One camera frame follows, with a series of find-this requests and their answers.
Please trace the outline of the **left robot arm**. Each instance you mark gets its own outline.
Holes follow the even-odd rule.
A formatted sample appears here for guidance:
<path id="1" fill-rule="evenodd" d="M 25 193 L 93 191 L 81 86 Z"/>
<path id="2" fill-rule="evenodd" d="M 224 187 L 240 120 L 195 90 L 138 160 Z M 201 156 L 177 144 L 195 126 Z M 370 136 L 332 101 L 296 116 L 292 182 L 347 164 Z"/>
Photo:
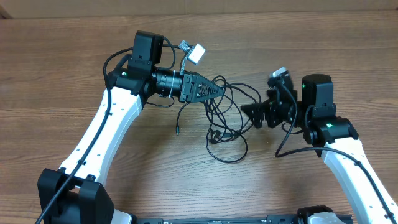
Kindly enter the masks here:
<path id="1" fill-rule="evenodd" d="M 119 211 L 105 189 L 108 172 L 124 135 L 152 95 L 197 103 L 217 98 L 223 89 L 199 73 L 161 67 L 170 41 L 139 31 L 134 45 L 120 50 L 120 61 L 104 71 L 105 91 L 95 117 L 72 153 L 57 170 L 45 169 L 38 182 L 38 223 L 135 223 Z"/>

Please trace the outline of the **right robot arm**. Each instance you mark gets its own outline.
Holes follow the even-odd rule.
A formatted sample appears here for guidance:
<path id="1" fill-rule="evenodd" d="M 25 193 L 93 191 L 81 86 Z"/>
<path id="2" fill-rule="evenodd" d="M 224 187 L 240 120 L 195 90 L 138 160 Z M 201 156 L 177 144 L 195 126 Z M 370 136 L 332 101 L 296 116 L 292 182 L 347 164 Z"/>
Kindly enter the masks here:
<path id="1" fill-rule="evenodd" d="M 347 118 L 336 115 L 331 76 L 311 74 L 302 78 L 302 98 L 297 99 L 287 72 L 268 79 L 268 99 L 242 105 L 256 128 L 266 121 L 298 127 L 308 147 L 282 152 L 284 157 L 314 151 L 332 171 L 345 193 L 358 223 L 397 223 L 397 203 L 389 195 L 365 155 L 359 134 Z"/>

